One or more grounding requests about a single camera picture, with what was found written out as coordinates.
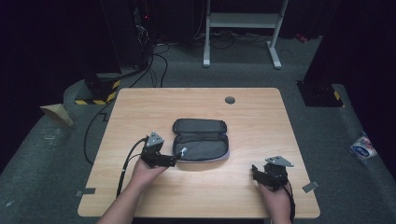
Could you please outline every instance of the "table top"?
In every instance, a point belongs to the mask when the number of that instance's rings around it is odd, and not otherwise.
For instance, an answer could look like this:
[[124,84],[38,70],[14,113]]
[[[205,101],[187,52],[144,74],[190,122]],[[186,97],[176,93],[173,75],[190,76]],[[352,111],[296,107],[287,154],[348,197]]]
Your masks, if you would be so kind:
[[[225,98],[232,96],[234,104]],[[161,153],[172,154],[177,119],[221,119],[227,123],[230,158],[206,163],[180,163],[160,175],[141,197],[136,217],[268,217],[251,165],[282,156],[296,202],[296,217],[319,216],[314,191],[279,90],[274,88],[122,89],[107,124],[78,213],[101,216],[116,198],[122,165],[140,139],[155,131],[164,139]],[[143,144],[134,153],[141,152]],[[124,185],[130,180],[130,161]]]

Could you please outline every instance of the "white shelf stand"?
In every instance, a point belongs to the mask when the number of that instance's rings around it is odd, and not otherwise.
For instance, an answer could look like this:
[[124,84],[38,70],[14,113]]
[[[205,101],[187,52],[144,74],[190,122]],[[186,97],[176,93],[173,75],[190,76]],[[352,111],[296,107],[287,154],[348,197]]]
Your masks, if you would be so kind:
[[279,30],[285,16],[289,0],[283,0],[279,13],[211,13],[210,0],[207,0],[204,67],[210,66],[210,28],[211,27],[239,27],[239,28],[270,28],[274,29],[272,39],[266,42],[276,69],[282,67],[275,50]]

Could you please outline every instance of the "hand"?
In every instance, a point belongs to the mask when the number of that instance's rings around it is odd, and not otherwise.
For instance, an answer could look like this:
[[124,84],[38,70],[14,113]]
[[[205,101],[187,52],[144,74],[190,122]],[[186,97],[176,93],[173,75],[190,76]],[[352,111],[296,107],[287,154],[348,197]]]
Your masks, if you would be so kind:
[[150,168],[144,161],[142,161],[142,159],[139,158],[134,165],[134,171],[128,186],[132,185],[134,188],[142,192],[166,169],[168,169],[168,167],[158,166]]
[[[285,188],[291,192],[290,183]],[[287,224],[290,221],[290,198],[289,194],[280,188],[276,191],[271,191],[264,185],[259,183],[259,191],[262,194],[265,206],[271,216],[274,224]]]

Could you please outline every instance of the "gray carpet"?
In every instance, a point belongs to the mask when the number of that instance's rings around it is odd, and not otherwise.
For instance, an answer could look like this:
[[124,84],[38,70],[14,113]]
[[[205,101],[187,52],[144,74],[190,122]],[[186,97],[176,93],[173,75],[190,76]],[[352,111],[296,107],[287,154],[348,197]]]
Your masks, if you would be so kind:
[[[227,42],[213,42],[225,47]],[[237,41],[227,49],[213,49],[211,67],[202,67],[203,48],[159,46],[155,52],[168,61],[163,87],[275,87],[282,94],[291,126],[315,190],[321,215],[295,223],[396,223],[396,185],[380,156],[362,164],[348,152],[362,128],[342,85],[334,85],[345,107],[306,107],[296,81],[303,80],[319,40],[302,44],[279,39],[276,45],[283,68],[275,70],[263,42]],[[134,86],[160,87],[164,60],[154,57],[152,72]],[[121,81],[132,85],[140,75]],[[82,81],[64,93],[64,106],[74,120],[72,128],[60,129],[43,116],[26,136],[20,149],[0,176],[0,223],[94,223],[97,217],[77,213],[78,190],[85,188],[91,166],[83,154],[84,135],[101,105],[75,105]],[[105,112],[111,114],[112,105]],[[87,152],[94,160],[106,128],[104,116],[93,122]],[[140,220],[136,223],[207,223],[204,220]],[[230,223],[262,223],[234,220]]]

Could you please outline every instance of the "black zippered case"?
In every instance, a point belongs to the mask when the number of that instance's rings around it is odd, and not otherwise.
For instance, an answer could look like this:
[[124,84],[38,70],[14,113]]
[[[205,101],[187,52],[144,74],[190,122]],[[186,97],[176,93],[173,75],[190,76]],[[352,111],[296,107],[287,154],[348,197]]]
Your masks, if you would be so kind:
[[177,119],[172,127],[177,134],[174,156],[185,147],[180,162],[220,161],[230,157],[227,125],[216,119]]

